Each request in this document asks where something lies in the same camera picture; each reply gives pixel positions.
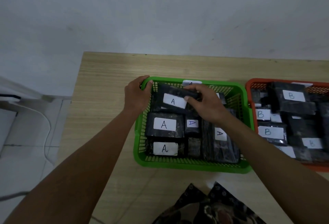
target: person's left arm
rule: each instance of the person's left arm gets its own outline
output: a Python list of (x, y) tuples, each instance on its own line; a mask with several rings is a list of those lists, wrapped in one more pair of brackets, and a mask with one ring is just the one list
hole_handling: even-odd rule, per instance
[(43, 179), (5, 224), (89, 223), (132, 125), (148, 106), (153, 81), (139, 88), (148, 77), (125, 87), (122, 112)]

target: person's left hand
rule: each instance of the person's left hand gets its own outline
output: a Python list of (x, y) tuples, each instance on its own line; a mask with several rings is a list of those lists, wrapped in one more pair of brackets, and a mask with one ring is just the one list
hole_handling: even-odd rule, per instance
[(131, 81), (124, 88), (124, 110), (139, 115), (147, 108), (150, 101), (153, 81), (148, 81), (143, 91), (139, 87), (148, 77), (149, 75), (140, 76), (137, 79)]

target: gray wall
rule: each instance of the gray wall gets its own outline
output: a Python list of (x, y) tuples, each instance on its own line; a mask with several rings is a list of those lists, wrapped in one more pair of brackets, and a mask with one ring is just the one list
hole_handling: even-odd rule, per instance
[(83, 51), (328, 59), (328, 0), (0, 0), (0, 76), (70, 96)]

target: hand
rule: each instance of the hand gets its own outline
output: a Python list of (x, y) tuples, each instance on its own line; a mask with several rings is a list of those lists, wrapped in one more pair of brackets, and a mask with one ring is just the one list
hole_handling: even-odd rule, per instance
[(202, 102), (196, 101), (194, 98), (188, 96), (185, 97), (184, 100), (192, 105), (204, 120), (213, 124), (220, 124), (229, 117), (229, 112), (213, 89), (203, 84), (188, 85), (185, 86), (184, 89), (195, 89), (202, 94)]
[(124, 110), (139, 115), (147, 108), (150, 102), (153, 81), (148, 81), (143, 91), (139, 87), (148, 77), (149, 75), (140, 76), (124, 88)]

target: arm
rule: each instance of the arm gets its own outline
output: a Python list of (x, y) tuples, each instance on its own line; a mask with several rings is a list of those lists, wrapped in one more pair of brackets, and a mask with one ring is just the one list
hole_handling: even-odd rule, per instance
[(149, 103), (153, 82), (139, 88), (147, 77), (125, 87), (123, 111), (42, 180), (5, 224), (89, 223), (128, 133)]
[(239, 146), (253, 170), (294, 223), (329, 223), (329, 182), (304, 167), (235, 118), (212, 89), (189, 85), (202, 102), (186, 100), (199, 115), (221, 127)]

